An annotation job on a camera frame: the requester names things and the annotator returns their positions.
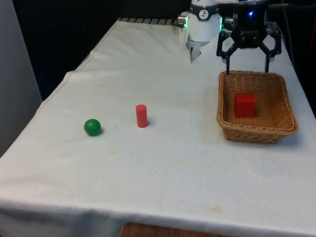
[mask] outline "wicker basket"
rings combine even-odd
[[[253,93],[254,118],[235,117],[235,94]],[[239,142],[276,143],[297,132],[284,78],[273,73],[231,71],[219,75],[217,121],[226,139]]]

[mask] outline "table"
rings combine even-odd
[[[316,120],[284,45],[270,68],[286,80],[300,129],[275,145],[225,140],[216,46],[191,64],[177,28],[116,22],[0,159],[3,237],[117,237],[126,222],[316,236]],[[239,50],[231,68],[263,71],[264,61]],[[146,129],[137,104],[148,107]],[[85,134],[91,118],[102,135]]]
[[[119,237],[228,237],[174,228],[127,223],[122,227]]]

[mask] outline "green sphere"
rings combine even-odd
[[[96,119],[89,119],[84,123],[84,130],[90,136],[95,136],[101,132],[101,124]]]

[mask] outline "red cube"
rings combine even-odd
[[[252,93],[235,95],[235,117],[253,118],[256,113],[256,98]]]

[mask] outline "wooden floor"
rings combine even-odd
[[[119,237],[225,237],[180,229],[127,223],[123,226]]]

